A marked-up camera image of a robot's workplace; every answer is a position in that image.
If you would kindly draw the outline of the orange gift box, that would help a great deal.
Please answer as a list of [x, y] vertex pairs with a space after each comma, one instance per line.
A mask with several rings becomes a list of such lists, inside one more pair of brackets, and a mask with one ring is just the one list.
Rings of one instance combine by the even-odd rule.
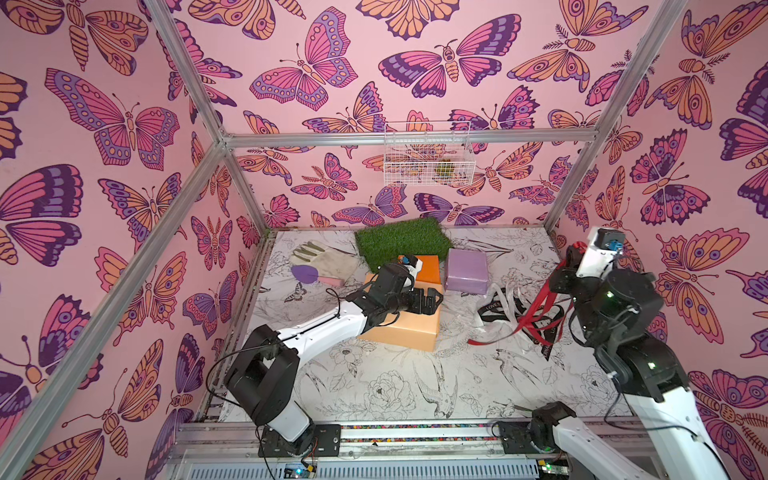
[[422, 262], [423, 267], [417, 276], [415, 282], [422, 282], [428, 284], [441, 284], [440, 270], [439, 270], [439, 258], [437, 255], [415, 255]]

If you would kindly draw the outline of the large tan gift box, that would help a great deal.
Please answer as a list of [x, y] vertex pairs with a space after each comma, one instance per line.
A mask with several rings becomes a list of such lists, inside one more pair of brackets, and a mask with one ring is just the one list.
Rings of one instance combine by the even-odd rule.
[[395, 319], [395, 314], [389, 314], [385, 326], [372, 328], [360, 338], [390, 346], [434, 352], [440, 330], [441, 310], [442, 306], [439, 305], [432, 315], [403, 311], [398, 319]]

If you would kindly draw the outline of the red ribbon bow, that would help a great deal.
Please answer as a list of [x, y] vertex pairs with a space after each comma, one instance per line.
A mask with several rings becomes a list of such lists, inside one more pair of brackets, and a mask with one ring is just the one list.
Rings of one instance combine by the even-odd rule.
[[562, 293], [552, 286], [555, 274], [563, 273], [566, 265], [566, 259], [559, 262], [532, 300], [510, 284], [501, 287], [492, 283], [476, 304], [467, 343], [489, 346], [523, 333], [534, 344], [553, 347], [562, 338], [565, 316], [571, 309], [562, 307]]

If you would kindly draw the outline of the black lettered ribbon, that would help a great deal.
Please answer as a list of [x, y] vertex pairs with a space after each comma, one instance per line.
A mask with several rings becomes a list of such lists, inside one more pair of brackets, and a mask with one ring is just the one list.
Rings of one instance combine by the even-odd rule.
[[[501, 300], [499, 292], [494, 292], [490, 298], [485, 299], [483, 305], [478, 306], [475, 322], [480, 333], [471, 338], [472, 342], [491, 345], [516, 336], [514, 330], [517, 328], [517, 321], [527, 312], [529, 303], [514, 296], [511, 301], [513, 307], [510, 307], [507, 299]], [[532, 347], [538, 347], [544, 360], [549, 361], [555, 344], [561, 338], [560, 330], [565, 313], [565, 309], [557, 303], [546, 313], [543, 308], [539, 308], [534, 313], [534, 321], [518, 331], [518, 334], [528, 339], [528, 343], [523, 343], [522, 348], [530, 350]]]

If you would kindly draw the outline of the lilac gift box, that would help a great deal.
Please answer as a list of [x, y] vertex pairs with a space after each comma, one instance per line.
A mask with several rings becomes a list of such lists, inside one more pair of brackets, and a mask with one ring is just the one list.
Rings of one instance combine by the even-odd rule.
[[484, 295], [489, 286], [485, 252], [452, 248], [445, 264], [445, 288], [461, 293]]

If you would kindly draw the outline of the white satin ribbon bow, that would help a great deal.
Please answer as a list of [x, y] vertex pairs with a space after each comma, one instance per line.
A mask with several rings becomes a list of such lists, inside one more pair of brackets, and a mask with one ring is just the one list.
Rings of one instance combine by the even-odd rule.
[[[545, 307], [544, 300], [547, 298], [547, 294], [544, 292], [544, 289], [541, 289], [536, 296], [532, 298], [527, 298], [524, 295], [524, 291], [521, 287], [513, 287], [511, 283], [507, 283], [505, 287], [501, 287], [496, 283], [492, 283], [488, 288], [487, 294], [484, 297], [482, 297], [479, 300], [479, 302], [476, 304], [476, 310], [478, 309], [478, 306], [483, 305], [485, 303], [485, 299], [490, 298], [494, 292], [500, 293], [502, 301], [507, 299], [509, 301], [510, 307], [513, 307], [513, 303], [511, 301], [512, 296], [523, 298], [527, 303], [529, 303], [527, 312], [523, 315], [523, 317], [520, 320], [517, 321], [517, 328], [514, 330], [515, 334], [517, 334], [521, 328], [528, 327], [534, 321], [534, 313], [539, 308]], [[486, 346], [486, 345], [478, 345], [471, 341], [471, 338], [476, 337], [480, 333], [480, 329], [478, 328], [475, 322], [475, 313], [474, 313], [473, 325], [474, 325], [474, 330], [470, 335], [468, 343], [470, 345], [475, 345], [475, 346]]]

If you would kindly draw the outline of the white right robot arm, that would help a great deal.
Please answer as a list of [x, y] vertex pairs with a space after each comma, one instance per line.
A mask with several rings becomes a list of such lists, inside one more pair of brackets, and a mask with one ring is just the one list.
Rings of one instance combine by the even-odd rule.
[[[706, 431], [695, 397], [673, 350], [648, 327], [663, 305], [654, 277], [616, 268], [617, 240], [577, 243], [550, 276], [553, 293], [570, 297], [579, 321], [581, 346], [593, 356], [616, 389], [611, 410], [624, 400], [642, 427], [613, 428], [649, 435], [668, 479], [730, 479]], [[569, 329], [572, 325], [569, 317]], [[563, 402], [534, 410], [529, 430], [541, 451], [564, 451], [598, 479], [654, 479], [595, 435]]]

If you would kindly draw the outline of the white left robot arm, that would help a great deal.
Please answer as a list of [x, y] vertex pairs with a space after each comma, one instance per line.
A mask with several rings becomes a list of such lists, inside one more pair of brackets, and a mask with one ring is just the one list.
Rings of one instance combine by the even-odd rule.
[[299, 453], [313, 441], [316, 425], [292, 399], [299, 369], [338, 343], [388, 326], [402, 313], [435, 314], [444, 294], [435, 287], [418, 287], [422, 261], [415, 256], [378, 268], [370, 280], [323, 313], [296, 327], [276, 331], [254, 329], [234, 353], [224, 376], [228, 401], [258, 427], [269, 427]]

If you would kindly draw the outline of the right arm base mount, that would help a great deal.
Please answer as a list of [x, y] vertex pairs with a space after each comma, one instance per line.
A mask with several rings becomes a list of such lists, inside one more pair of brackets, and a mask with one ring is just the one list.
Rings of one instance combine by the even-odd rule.
[[576, 412], [564, 403], [550, 402], [530, 410], [528, 420], [501, 420], [491, 427], [500, 440], [505, 454], [554, 454], [561, 449], [555, 440], [554, 429]]

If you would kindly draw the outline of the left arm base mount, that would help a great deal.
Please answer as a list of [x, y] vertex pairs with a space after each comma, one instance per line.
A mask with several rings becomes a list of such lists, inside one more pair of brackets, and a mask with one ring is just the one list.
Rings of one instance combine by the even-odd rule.
[[309, 429], [296, 440], [288, 441], [270, 426], [265, 426], [258, 456], [278, 457], [337, 457], [341, 446], [341, 425], [311, 423]]

